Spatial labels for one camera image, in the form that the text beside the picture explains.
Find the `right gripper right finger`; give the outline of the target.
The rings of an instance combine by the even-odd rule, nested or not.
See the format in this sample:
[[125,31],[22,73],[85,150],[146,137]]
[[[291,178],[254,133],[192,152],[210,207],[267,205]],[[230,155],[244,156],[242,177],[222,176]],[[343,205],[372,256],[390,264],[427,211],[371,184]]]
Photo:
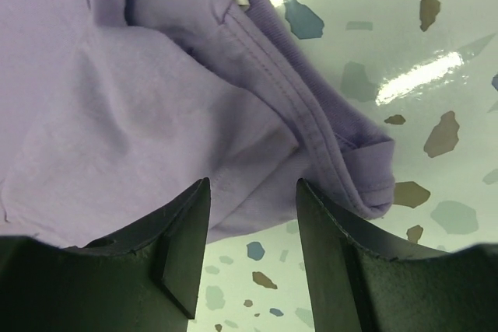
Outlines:
[[497,246],[447,253],[397,237],[307,180],[296,207],[318,331],[495,331]]

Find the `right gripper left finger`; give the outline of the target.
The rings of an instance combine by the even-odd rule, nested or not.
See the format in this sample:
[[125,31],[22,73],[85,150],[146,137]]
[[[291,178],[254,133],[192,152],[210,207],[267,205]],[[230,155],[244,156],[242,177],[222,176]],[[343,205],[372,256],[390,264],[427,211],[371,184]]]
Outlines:
[[195,317],[211,190],[201,179],[84,247],[1,239],[3,331],[184,331]]

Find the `purple t shirt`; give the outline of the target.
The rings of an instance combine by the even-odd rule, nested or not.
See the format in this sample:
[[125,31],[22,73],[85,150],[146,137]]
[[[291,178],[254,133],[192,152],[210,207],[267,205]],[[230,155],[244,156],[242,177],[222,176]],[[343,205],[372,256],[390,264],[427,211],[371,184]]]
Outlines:
[[394,141],[344,100],[269,0],[89,0],[1,182],[1,232],[81,246],[211,184],[209,242],[296,216],[305,178],[361,218],[394,200]]

